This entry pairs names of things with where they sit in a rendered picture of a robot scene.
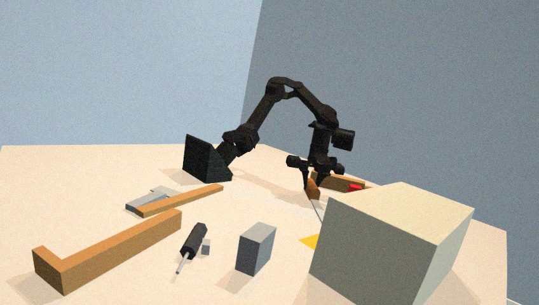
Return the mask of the black-handled tool with grey metal rod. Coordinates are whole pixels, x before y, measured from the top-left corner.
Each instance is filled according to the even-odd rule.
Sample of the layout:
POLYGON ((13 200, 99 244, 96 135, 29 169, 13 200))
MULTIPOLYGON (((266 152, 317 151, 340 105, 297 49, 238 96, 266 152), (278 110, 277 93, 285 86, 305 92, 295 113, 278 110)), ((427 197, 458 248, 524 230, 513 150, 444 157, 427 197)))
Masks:
POLYGON ((186 262, 186 259, 192 260, 196 256, 207 231, 208 230, 206 225, 201 222, 197 222, 197 224, 193 227, 187 240, 180 249, 180 253, 183 259, 175 272, 177 275, 180 273, 184 263, 186 262))

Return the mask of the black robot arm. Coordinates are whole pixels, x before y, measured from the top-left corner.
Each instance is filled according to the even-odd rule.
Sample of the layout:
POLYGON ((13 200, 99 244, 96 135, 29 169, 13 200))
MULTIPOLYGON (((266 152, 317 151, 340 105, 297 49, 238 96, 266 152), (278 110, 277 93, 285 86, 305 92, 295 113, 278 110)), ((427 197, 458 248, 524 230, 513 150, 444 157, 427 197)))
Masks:
MULTIPOLYGON (((316 117, 317 121, 308 124, 309 127, 314 128, 312 143, 328 146, 331 138, 333 147, 346 151, 352 150, 355 131, 339 128, 337 112, 332 107, 321 103, 316 96, 307 90, 302 82, 293 81, 287 77, 275 76, 267 82, 265 94, 247 122, 239 125, 236 130, 223 133, 224 142, 222 141, 215 150, 227 166, 236 157, 239 158, 256 148, 256 144, 260 140, 257 131, 274 104, 281 101, 281 99, 290 99, 292 97, 299 98, 316 117), (293 91, 286 92, 284 85, 293 88, 293 91)), ((317 151, 318 149, 312 150, 309 158, 309 164, 313 165, 315 172, 328 173, 330 169, 337 166, 337 157, 328 157, 326 152, 320 153, 317 151)))

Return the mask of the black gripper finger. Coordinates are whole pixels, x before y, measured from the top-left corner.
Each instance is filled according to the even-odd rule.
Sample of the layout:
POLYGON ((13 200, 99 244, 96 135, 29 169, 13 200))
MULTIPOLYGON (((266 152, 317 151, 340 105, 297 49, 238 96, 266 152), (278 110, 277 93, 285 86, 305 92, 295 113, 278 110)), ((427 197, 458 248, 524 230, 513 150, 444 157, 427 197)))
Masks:
POLYGON ((323 173, 323 172, 320 172, 318 173, 317 175, 317 179, 316 179, 316 182, 315 184, 317 185, 317 187, 319 187, 319 185, 322 183, 322 181, 325 179, 326 176, 328 175, 331 175, 331 173, 323 173))
POLYGON ((307 186, 307 181, 308 181, 308 174, 309 174, 309 171, 308 170, 301 170, 299 168, 299 170, 302 172, 303 174, 303 185, 304 185, 304 189, 306 189, 306 186, 307 186))

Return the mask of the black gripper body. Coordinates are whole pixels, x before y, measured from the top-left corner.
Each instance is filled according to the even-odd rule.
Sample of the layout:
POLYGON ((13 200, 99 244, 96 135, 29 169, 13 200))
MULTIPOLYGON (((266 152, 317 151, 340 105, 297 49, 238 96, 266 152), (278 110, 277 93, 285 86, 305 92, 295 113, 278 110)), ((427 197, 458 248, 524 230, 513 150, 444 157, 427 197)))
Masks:
MULTIPOLYGON (((308 156, 308 160, 302 160, 299 156, 293 156, 293 155, 288 155, 287 156, 287 159, 286 159, 286 164, 288 167, 291 167, 291 168, 300 168, 301 170, 308 170, 308 167, 312 167, 313 168, 313 165, 312 164, 309 164, 309 158, 310 158, 310 154, 312 152, 312 150, 314 149, 318 149, 318 153, 329 153, 329 150, 328 150, 328 146, 323 146, 323 145, 319 145, 319 144, 314 144, 311 142, 310 144, 310 153, 309 153, 309 156, 308 156)), ((340 163, 337 163, 337 166, 333 169, 330 169, 328 173, 330 173, 330 171, 333 170, 335 174, 337 175, 344 175, 345 174, 345 167, 343 165, 341 165, 340 163)))

